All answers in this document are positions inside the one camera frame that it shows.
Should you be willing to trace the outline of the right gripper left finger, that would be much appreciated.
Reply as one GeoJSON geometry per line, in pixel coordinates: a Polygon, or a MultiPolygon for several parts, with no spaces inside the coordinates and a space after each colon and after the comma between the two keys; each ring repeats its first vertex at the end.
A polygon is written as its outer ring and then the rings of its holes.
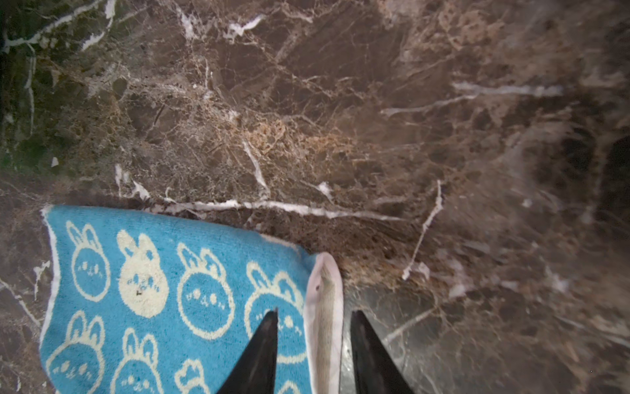
{"type": "Polygon", "coordinates": [[[265,314],[218,394],[274,394],[277,374],[278,310],[265,314]]]}

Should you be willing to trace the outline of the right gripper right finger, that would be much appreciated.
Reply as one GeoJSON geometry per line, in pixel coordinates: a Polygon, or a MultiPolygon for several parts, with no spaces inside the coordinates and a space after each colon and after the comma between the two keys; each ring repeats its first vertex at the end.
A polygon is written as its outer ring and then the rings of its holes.
{"type": "Polygon", "coordinates": [[[362,310],[352,312],[350,341],[359,394],[413,394],[362,310]]]}

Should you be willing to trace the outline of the blue patterned cloth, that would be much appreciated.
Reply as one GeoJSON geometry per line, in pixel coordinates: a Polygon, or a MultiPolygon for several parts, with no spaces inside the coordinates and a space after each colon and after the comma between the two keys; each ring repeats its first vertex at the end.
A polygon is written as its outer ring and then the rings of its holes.
{"type": "Polygon", "coordinates": [[[141,211],[51,205],[40,337],[59,393],[216,393],[278,313],[276,393],[340,390],[336,261],[255,231],[141,211]]]}

